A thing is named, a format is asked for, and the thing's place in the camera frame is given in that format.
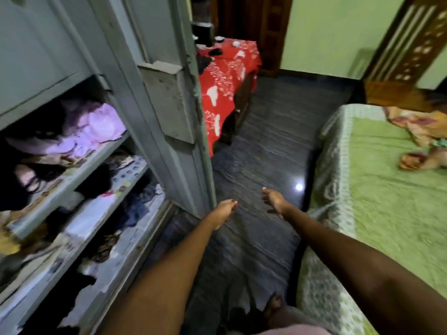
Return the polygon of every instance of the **person's right hand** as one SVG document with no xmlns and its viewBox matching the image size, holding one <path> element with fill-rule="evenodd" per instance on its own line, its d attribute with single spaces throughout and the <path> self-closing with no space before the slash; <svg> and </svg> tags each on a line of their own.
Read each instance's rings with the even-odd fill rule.
<svg viewBox="0 0 447 335">
<path fill-rule="evenodd" d="M 282 196 L 282 194 L 274 189 L 267 189 L 266 187 L 262 188 L 262 199 L 265 204 L 273 207 L 273 209 L 269 209 L 268 213 L 276 213 L 282 218 L 282 214 L 284 209 L 289 204 L 286 199 Z"/>
</svg>

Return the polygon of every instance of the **gray wardrobe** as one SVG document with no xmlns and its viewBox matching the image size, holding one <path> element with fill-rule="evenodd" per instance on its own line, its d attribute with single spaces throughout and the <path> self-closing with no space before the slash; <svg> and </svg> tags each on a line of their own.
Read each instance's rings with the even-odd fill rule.
<svg viewBox="0 0 447 335">
<path fill-rule="evenodd" d="M 4 228 L 26 238 L 120 146 L 137 166 L 115 175 L 121 195 L 83 203 L 50 247 L 21 263 L 0 290 L 2 335 L 21 331 L 144 176 L 159 183 L 149 213 L 121 233 L 109 260 L 83 263 L 79 270 L 96 281 L 81 290 L 61 326 L 93 334 L 177 207 L 203 217 L 216 203 L 186 0 L 0 0 L 0 129 L 73 87 L 113 106 L 127 132 L 63 174 L 49 199 Z M 2 266 L 8 258 L 0 260 Z"/>
</svg>

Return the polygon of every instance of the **dark tile floor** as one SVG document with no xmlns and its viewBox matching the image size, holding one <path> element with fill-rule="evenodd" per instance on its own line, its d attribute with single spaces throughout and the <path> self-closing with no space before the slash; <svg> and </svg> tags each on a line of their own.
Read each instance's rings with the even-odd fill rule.
<svg viewBox="0 0 447 335">
<path fill-rule="evenodd" d="M 187 306 L 186 334 L 215 334 L 224 295 L 229 308 L 248 311 L 249 293 L 261 310 L 271 293 L 286 293 L 300 240 L 284 221 L 266 213 L 261 188 L 275 188 L 302 205 L 317 133 L 351 92 L 352 85 L 324 77 L 258 79 L 238 136 L 212 158 L 217 200 L 234 198 L 239 207 L 205 251 Z M 196 224 L 183 212 L 173 217 L 148 264 Z"/>
</svg>

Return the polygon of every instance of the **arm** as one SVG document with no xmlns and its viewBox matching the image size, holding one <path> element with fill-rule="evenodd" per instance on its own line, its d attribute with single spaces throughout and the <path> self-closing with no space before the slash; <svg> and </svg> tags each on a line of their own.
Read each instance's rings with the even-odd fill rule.
<svg viewBox="0 0 447 335">
<path fill-rule="evenodd" d="M 380 251 L 333 231 L 263 188 L 263 199 L 289 222 L 340 280 L 380 334 L 445 334 L 447 300 Z"/>
<path fill-rule="evenodd" d="M 178 335 L 186 301 L 211 233 L 225 223 L 237 202 L 226 200 L 145 274 L 102 329 L 103 334 Z"/>
</svg>

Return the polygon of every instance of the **mattress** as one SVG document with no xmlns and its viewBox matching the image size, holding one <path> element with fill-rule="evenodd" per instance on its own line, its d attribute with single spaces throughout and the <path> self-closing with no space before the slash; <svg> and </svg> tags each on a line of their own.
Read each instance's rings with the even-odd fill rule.
<svg viewBox="0 0 447 335">
<path fill-rule="evenodd" d="M 322 139 L 308 213 L 382 251 L 447 297 L 447 170 L 400 170 L 399 156 L 418 147 L 377 106 L 342 106 L 323 128 Z M 375 334 L 310 248 L 296 302 L 339 334 Z"/>
</svg>

